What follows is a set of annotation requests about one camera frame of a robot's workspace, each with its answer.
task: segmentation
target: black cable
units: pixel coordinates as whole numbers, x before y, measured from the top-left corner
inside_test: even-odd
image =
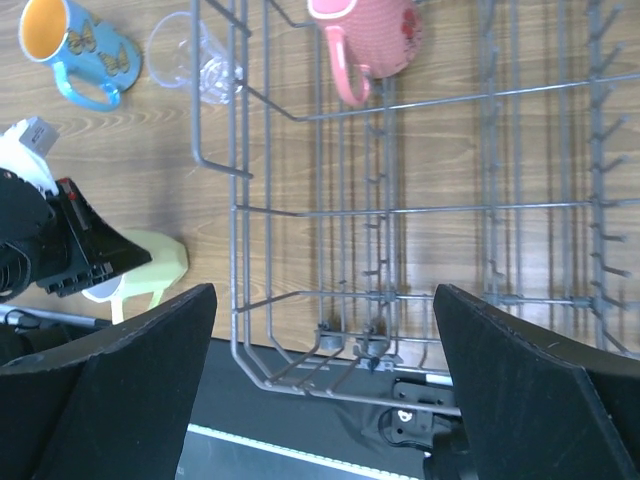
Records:
[[[33,281],[33,268],[28,253],[16,243],[5,243],[0,247],[9,248],[15,253],[10,262],[0,266],[0,303],[6,303],[29,287]]]
[[[382,440],[384,440],[384,442],[390,447],[415,448],[417,450],[422,450],[423,452],[431,452],[432,450],[431,447],[424,443],[416,442],[413,440],[403,440],[402,442],[393,442],[389,440],[389,437],[387,437],[387,434],[385,433],[384,421],[385,421],[385,418],[389,416],[389,414],[393,413],[394,410],[397,410],[397,409],[388,408],[387,410],[382,412],[378,417],[378,434],[380,435]]]

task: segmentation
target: mug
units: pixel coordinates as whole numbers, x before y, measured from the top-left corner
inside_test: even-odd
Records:
[[[29,0],[19,39],[29,60],[53,69],[62,95],[92,110],[117,108],[120,93],[135,83],[142,67],[140,48],[131,39],[71,0]],[[70,77],[100,87],[106,102],[78,92]]]
[[[308,0],[307,8],[327,37],[338,94],[354,107],[367,101],[371,78],[395,75],[422,44],[422,16],[412,0]],[[348,64],[359,71],[358,95]]]
[[[124,321],[124,301],[151,293],[149,310],[157,307],[164,291],[182,278],[189,268],[187,249],[173,238],[157,232],[124,230],[123,237],[151,254],[151,262],[87,288],[82,294],[96,303],[111,302],[111,321]]]

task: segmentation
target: white object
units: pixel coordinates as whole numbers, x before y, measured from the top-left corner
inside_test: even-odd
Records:
[[[38,189],[58,194],[45,157],[59,134],[40,117],[20,120],[0,136],[0,168],[13,172]]]
[[[211,104],[229,103],[242,86],[229,76],[229,59],[220,41],[200,21],[200,98]],[[154,28],[147,44],[146,59],[151,78],[165,88],[191,89],[191,14],[175,12]],[[235,69],[242,78],[242,68]]]

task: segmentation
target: white stripe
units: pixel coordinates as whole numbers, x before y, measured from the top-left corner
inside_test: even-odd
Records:
[[[197,433],[211,438],[217,438],[225,440],[227,442],[237,443],[247,447],[257,448],[265,452],[271,452],[278,455],[283,455],[289,458],[295,458],[305,462],[315,463],[316,465],[322,465],[324,467],[335,468],[344,472],[353,473],[355,475],[362,475],[374,478],[376,480],[419,480],[415,477],[407,477],[405,475],[398,475],[397,473],[384,472],[382,470],[376,470],[374,468],[364,467],[362,465],[354,465],[353,463],[342,462],[340,460],[334,460],[327,457],[321,457],[312,453],[301,452],[299,450],[292,450],[286,447],[280,447],[271,443],[261,442],[259,440],[253,440],[247,437],[241,437],[239,435],[233,435],[231,433],[221,432],[219,430],[212,430],[207,427],[201,427],[200,425],[189,424],[188,431]]]

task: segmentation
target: light green mug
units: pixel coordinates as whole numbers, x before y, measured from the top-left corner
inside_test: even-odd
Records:
[[[124,230],[120,234],[146,249],[151,254],[151,262],[82,291],[94,302],[111,302],[114,324],[124,321],[127,298],[151,293],[149,309],[157,307],[165,290],[180,280],[189,268],[187,249],[171,237],[144,230]]]

